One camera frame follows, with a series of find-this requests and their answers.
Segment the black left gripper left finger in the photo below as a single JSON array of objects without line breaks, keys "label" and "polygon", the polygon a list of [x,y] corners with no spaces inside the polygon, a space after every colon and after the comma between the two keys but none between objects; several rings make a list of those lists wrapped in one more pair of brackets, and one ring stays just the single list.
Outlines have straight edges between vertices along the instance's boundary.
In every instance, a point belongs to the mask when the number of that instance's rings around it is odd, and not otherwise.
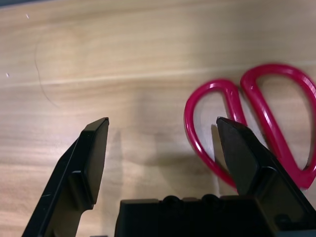
[{"label": "black left gripper left finger", "polygon": [[82,214],[97,202],[108,128],[108,118],[88,124],[60,157],[23,236],[76,236]]}]

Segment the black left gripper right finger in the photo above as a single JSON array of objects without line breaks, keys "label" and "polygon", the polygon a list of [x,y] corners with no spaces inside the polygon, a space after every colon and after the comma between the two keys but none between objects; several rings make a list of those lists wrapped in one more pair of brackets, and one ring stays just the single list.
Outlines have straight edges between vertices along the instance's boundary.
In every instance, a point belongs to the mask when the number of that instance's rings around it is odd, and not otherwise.
[{"label": "black left gripper right finger", "polygon": [[247,126],[216,120],[225,162],[239,195],[255,197],[272,218],[314,218],[316,211],[286,170]]}]

